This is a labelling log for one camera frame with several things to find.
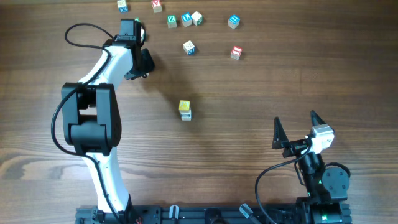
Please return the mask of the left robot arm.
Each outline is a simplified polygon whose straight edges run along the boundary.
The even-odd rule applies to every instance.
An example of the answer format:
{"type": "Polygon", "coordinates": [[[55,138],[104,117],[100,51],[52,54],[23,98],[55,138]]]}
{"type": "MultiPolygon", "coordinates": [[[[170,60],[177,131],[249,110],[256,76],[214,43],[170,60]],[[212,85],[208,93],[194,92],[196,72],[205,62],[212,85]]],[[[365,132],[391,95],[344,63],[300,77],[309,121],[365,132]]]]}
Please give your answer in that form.
{"type": "Polygon", "coordinates": [[[122,125],[116,90],[123,80],[146,78],[154,61],[145,42],[144,26],[135,19],[121,19],[119,34],[111,36],[99,49],[101,58],[78,82],[62,86],[50,132],[56,146],[57,116],[63,116],[63,133],[73,156],[81,157],[90,170],[98,204],[79,209],[77,223],[141,223],[128,193],[117,158],[122,125]]]}

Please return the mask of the red top block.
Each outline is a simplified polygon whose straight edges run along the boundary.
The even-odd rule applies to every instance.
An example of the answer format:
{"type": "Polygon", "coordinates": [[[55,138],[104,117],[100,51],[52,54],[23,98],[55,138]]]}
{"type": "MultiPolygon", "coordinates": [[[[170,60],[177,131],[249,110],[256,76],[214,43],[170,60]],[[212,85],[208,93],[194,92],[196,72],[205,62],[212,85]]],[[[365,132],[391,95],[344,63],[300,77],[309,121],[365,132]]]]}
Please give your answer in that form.
{"type": "Polygon", "coordinates": [[[233,58],[235,60],[239,60],[242,52],[243,52],[243,49],[241,47],[234,46],[231,51],[231,58],[233,58]]]}

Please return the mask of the white block bird picture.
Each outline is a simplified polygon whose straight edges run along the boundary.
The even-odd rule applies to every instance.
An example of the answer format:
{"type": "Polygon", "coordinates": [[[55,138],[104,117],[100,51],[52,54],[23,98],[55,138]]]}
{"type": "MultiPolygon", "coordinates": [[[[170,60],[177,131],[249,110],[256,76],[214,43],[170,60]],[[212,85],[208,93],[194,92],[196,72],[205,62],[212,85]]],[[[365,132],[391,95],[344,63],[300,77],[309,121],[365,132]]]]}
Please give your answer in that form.
{"type": "Polygon", "coordinates": [[[191,118],[192,114],[191,113],[181,113],[180,116],[181,116],[181,118],[191,118]]]}

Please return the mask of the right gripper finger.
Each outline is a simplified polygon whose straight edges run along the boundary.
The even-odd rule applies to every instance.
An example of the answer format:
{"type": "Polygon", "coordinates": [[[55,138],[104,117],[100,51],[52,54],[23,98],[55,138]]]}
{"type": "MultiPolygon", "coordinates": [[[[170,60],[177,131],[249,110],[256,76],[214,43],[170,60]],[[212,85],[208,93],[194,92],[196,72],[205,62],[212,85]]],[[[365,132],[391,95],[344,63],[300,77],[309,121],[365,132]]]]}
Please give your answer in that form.
{"type": "Polygon", "coordinates": [[[273,149],[282,149],[287,147],[289,139],[283,129],[282,123],[278,117],[274,118],[274,137],[272,142],[273,149]]]}
{"type": "Polygon", "coordinates": [[[311,117],[312,126],[320,126],[326,124],[326,122],[322,120],[321,117],[319,117],[319,115],[314,110],[311,110],[310,117],[311,117]]]}

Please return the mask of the white block yellow O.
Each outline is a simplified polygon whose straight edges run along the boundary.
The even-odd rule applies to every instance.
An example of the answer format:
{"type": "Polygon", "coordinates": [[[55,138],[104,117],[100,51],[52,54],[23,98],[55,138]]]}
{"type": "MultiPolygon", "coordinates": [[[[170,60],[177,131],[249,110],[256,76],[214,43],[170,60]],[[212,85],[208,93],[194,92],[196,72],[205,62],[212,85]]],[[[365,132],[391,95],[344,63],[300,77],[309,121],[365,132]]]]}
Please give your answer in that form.
{"type": "Polygon", "coordinates": [[[188,100],[180,100],[178,105],[179,112],[182,113],[191,113],[190,101],[188,100]]]}

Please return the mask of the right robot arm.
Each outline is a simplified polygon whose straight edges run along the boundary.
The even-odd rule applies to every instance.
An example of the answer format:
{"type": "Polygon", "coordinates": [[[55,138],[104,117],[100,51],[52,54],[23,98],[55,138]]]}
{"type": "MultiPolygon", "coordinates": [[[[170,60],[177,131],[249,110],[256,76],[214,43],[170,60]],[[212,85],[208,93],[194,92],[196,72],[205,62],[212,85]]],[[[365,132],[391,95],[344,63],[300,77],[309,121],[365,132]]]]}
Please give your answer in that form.
{"type": "Polygon", "coordinates": [[[312,128],[304,139],[289,141],[280,119],[274,119],[272,147],[283,149],[283,157],[294,157],[296,173],[308,195],[281,208],[277,223],[351,223],[348,199],[351,172],[337,162],[326,164],[321,152],[329,148],[335,131],[315,111],[310,112],[312,128]]]}

